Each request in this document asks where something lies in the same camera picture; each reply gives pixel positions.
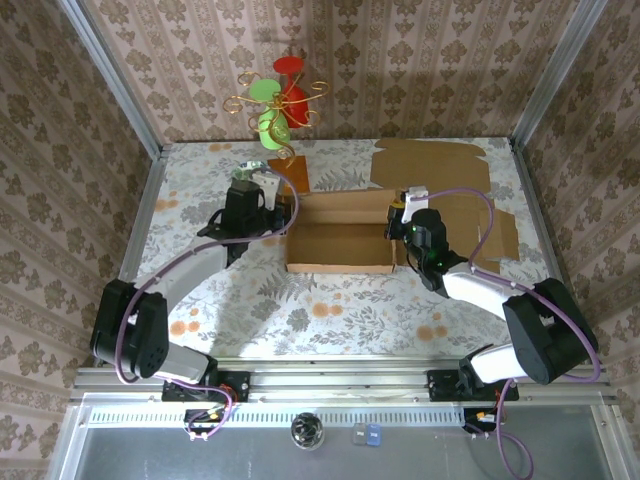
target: table surface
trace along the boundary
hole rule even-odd
[[[491,196],[513,213],[521,260],[502,274],[525,283],[548,276],[506,138],[449,139],[486,152]],[[376,186],[375,140],[293,142],[306,155],[312,191]],[[176,144],[146,239],[139,274],[184,248],[224,206],[232,170],[270,155],[258,142]],[[280,239],[253,242],[230,268],[205,280],[169,316],[170,340],[216,356],[463,356],[508,341],[506,324],[464,302],[427,291],[407,267],[389,275],[291,274]]]

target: cardboard box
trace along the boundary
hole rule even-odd
[[[301,197],[300,216],[287,234],[286,263],[290,272],[391,273],[406,265],[402,242],[384,238],[389,205],[396,189],[424,185],[430,192],[471,187],[491,189],[485,152],[464,143],[383,139],[384,150],[373,154],[371,180],[384,189],[314,193]],[[469,256],[488,226],[488,208],[472,194],[433,199],[452,250]],[[494,226],[476,263],[500,271],[500,259],[519,260],[513,215],[495,210]]]

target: cardboard flap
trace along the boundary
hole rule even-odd
[[[296,187],[298,193],[308,193],[310,191],[307,157],[304,155],[297,155],[293,161],[289,158],[274,158],[267,163],[276,172],[286,175],[289,181],[293,183],[293,186]],[[285,185],[283,194],[291,195],[292,193],[289,185]]]
[[[477,265],[480,268],[484,268],[485,270],[489,270],[490,272],[500,274],[500,262],[494,262],[492,260],[487,260],[486,258],[482,258],[481,256],[477,256],[474,265]]]
[[[404,138],[381,138],[376,142],[378,148],[402,148],[404,150],[416,150],[427,153],[459,154],[484,156],[485,151],[477,145],[459,142],[439,142],[423,140],[406,140]]]
[[[395,259],[396,265],[408,267],[407,249],[404,248],[402,240],[392,240],[391,243],[393,243],[393,258]]]
[[[381,187],[424,185],[432,192],[455,187],[491,190],[489,164],[477,158],[485,152],[475,145],[385,138],[376,146],[385,150],[373,154],[371,181]]]
[[[480,231],[486,231],[488,226],[489,212],[485,209],[480,212]],[[518,229],[513,215],[502,210],[494,210],[493,228],[480,253],[488,260],[501,258],[520,260]]]

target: wall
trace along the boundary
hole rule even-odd
[[[609,1],[527,151],[640,452],[640,2]]]
[[[287,52],[334,94],[314,138],[508,136],[576,0],[85,0],[159,138],[248,139],[222,109]]]
[[[55,1],[0,1],[0,478],[44,475],[149,159]]]

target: purple cable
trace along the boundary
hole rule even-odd
[[[161,379],[161,380],[165,380],[167,382],[171,382],[171,383],[175,383],[176,385],[181,386],[182,388],[190,388],[193,390],[202,390],[204,392],[216,392],[219,393],[221,395],[224,395],[225,399],[227,400],[226,405],[225,405],[225,409],[224,409],[224,415],[222,415],[222,419],[218,422],[218,425],[216,425],[213,429],[209,430],[208,432],[205,432],[204,435],[206,438],[211,437],[212,435],[214,435],[218,430],[220,430],[222,428],[222,426],[227,423],[227,420],[229,420],[229,418],[231,418],[231,409],[233,408],[233,399],[231,398],[231,395],[229,395],[229,392],[227,392],[226,390],[222,389],[222,388],[218,388],[218,387],[206,387],[204,385],[192,385],[190,383],[187,382],[183,382],[182,380],[175,380],[173,378],[166,378],[166,377],[161,377],[158,376],[157,378]],[[189,420],[189,424],[187,427],[187,430],[189,430],[189,432],[191,431],[191,427],[193,426],[193,423],[201,416],[202,414],[196,414],[193,416],[193,418],[191,418],[191,420]]]
[[[300,210],[300,197],[293,183],[291,183],[291,181],[280,172],[276,172],[275,170],[272,170],[266,167],[256,168],[255,170],[251,171],[250,175],[252,175],[254,172],[257,172],[257,171],[269,172],[272,175],[279,177],[284,183],[286,183],[289,186],[289,188],[293,192],[293,198],[294,198],[293,213],[291,214],[291,219],[289,219],[287,224],[281,229],[276,230],[275,232],[271,232],[270,234],[265,235],[263,237],[230,238],[227,240],[213,240],[209,243],[203,243],[202,245],[199,245],[192,250],[184,252],[179,257],[176,257],[175,259],[173,259],[170,263],[165,265],[164,268],[162,268],[154,277],[150,278],[144,285],[142,285],[129,301],[129,304],[127,305],[124,315],[122,316],[120,328],[118,329],[118,336],[116,337],[116,351],[115,351],[114,363],[115,363],[116,375],[118,376],[118,378],[122,383],[133,384],[138,381],[137,376],[134,376],[132,378],[127,378],[125,376],[124,370],[122,368],[122,349],[124,347],[124,335],[127,330],[127,323],[129,321],[129,317],[133,313],[133,309],[138,303],[138,300],[140,300],[140,297],[142,296],[142,294],[149,287],[151,287],[154,283],[156,283],[168,272],[170,272],[173,268],[175,268],[176,265],[184,261],[186,258],[189,258],[192,255],[195,255],[198,252],[207,250],[209,248],[217,247],[219,245],[233,245],[237,243],[253,242],[255,240],[264,240],[266,238],[277,237],[278,235],[289,230],[291,225],[293,225],[293,223],[296,221],[296,218],[298,217],[298,211]]]
[[[424,197],[418,197],[416,198],[416,200],[431,200],[432,198],[444,197],[445,195],[451,195],[452,193],[472,193],[474,195],[477,195],[482,200],[484,200],[484,203],[486,203],[487,207],[489,208],[489,225],[487,226],[485,232],[482,234],[482,237],[480,237],[478,245],[473,249],[471,255],[469,255],[469,265],[471,266],[473,264],[473,259],[476,258],[478,253],[480,253],[482,246],[487,241],[487,238],[489,238],[489,234],[493,229],[493,204],[491,203],[491,200],[489,200],[489,197],[487,197],[480,190],[469,187],[448,188],[446,190],[442,190],[441,192],[430,193],[428,195],[425,195]]]
[[[544,298],[542,295],[540,295],[537,292],[531,290],[530,288],[526,287],[525,285],[522,285],[522,284],[519,284],[517,282],[511,281],[511,280],[506,279],[506,278],[504,278],[504,277],[502,277],[500,275],[496,275],[496,274],[493,274],[493,273],[480,271],[473,265],[474,258],[478,255],[478,253],[482,249],[482,246],[487,241],[487,238],[489,238],[489,234],[491,233],[491,229],[493,228],[493,219],[494,219],[493,210],[494,210],[494,207],[493,207],[493,204],[491,203],[491,200],[489,200],[489,198],[484,193],[482,193],[481,191],[476,190],[474,188],[467,188],[467,187],[450,188],[450,189],[447,189],[447,190],[443,190],[441,192],[436,192],[436,193],[425,195],[424,197],[419,197],[417,200],[428,200],[428,199],[431,199],[431,198],[437,198],[437,197],[441,197],[441,196],[444,196],[444,195],[450,195],[450,194],[453,194],[453,193],[472,193],[474,195],[477,195],[477,196],[479,196],[480,198],[482,198],[484,200],[484,202],[487,204],[487,207],[489,208],[489,225],[487,226],[487,229],[485,230],[485,232],[483,233],[482,237],[480,238],[480,241],[478,242],[478,245],[473,250],[473,252],[471,252],[471,255],[469,255],[469,267],[471,268],[471,273],[473,275],[477,275],[478,277],[484,278],[484,279],[489,280],[491,282],[494,282],[494,283],[497,283],[497,284],[500,284],[500,285],[504,285],[504,286],[508,286],[510,288],[514,288],[514,289],[520,290],[521,292],[525,292],[525,293],[531,295],[533,298],[535,298],[537,301],[539,301],[542,305],[547,307],[549,310],[551,310],[551,312],[553,312],[558,318],[560,318],[564,323],[566,323],[567,326],[571,329],[571,331],[578,337],[578,339],[582,343],[583,347],[587,351],[587,353],[589,355],[589,359],[591,360],[591,363],[593,364],[593,374],[591,375],[591,377],[576,377],[575,375],[564,375],[564,377],[569,378],[569,379],[571,379],[571,380],[573,380],[575,382],[578,382],[578,383],[591,383],[591,382],[595,382],[596,380],[598,380],[598,377],[600,377],[600,373],[601,373],[600,360],[598,359],[598,354],[596,353],[595,349],[593,348],[593,346],[591,345],[591,343],[587,339],[586,335],[582,332],[582,330],[580,330],[580,328],[575,324],[575,322],[573,320],[571,320],[571,318],[569,318],[569,316],[566,313],[564,313],[556,305],[551,303],[549,300]],[[509,433],[503,432],[502,431],[502,426],[500,425],[500,423],[502,421],[502,411],[503,411],[503,408],[504,408],[504,402],[505,402],[505,400],[507,398],[507,393],[509,391],[509,388],[510,388],[510,386],[511,386],[511,384],[513,382],[514,382],[513,378],[510,378],[510,379],[508,379],[506,381],[506,383],[504,385],[504,388],[502,389],[502,394],[500,395],[500,399],[498,400],[498,405],[497,405],[498,411],[497,411],[497,418],[496,418],[496,437],[498,439],[498,450],[500,451],[500,457],[502,458],[502,463],[504,464],[504,466],[507,469],[507,471],[514,478],[516,478],[517,480],[530,480],[533,477],[533,472],[534,472],[533,457],[531,455],[531,452],[529,451],[527,446],[524,444],[524,442],[522,442],[522,440],[520,440],[519,438],[517,438],[514,435],[511,435]],[[511,468],[511,465],[507,461],[507,456],[506,456],[505,451],[504,451],[504,445],[503,445],[503,442],[502,442],[503,438],[507,438],[507,439],[511,440],[513,443],[515,443],[527,455],[527,457],[529,459],[529,465],[531,466],[531,468],[529,470],[529,473],[526,476],[524,476],[524,477],[518,476],[513,471],[513,469]]]
[[[509,388],[509,386],[511,385],[512,379],[507,380],[507,383],[505,384],[505,388],[503,388],[502,390],[502,395],[506,395],[507,391],[506,389]],[[484,435],[485,433],[490,435],[490,436],[494,436],[496,437],[496,439],[498,440],[498,449],[500,450],[500,456],[502,457],[502,463],[504,463],[505,467],[507,468],[507,470],[509,471],[509,473],[517,478],[518,480],[531,480],[531,478],[533,478],[533,473],[534,473],[534,468],[533,468],[533,455],[531,455],[531,452],[529,451],[529,449],[527,448],[527,446],[524,444],[524,442],[522,440],[520,440],[518,437],[516,437],[515,435],[511,435],[510,433],[506,433],[503,432],[501,429],[501,425],[500,425],[500,420],[502,419],[502,405],[500,403],[498,403],[498,413],[497,413],[497,419],[496,419],[496,432],[483,432],[482,430],[480,430],[478,427],[476,427],[475,425],[471,425],[471,424],[467,424],[466,426],[471,428],[472,430],[475,430],[476,432],[478,432],[479,434]],[[513,471],[513,469],[511,468],[511,466],[507,463],[507,459],[505,457],[504,454],[504,447],[502,445],[502,439],[506,438],[507,440],[511,440],[516,447],[518,447],[526,456],[527,459],[529,460],[529,473],[527,473],[524,477],[519,477],[516,472]]]

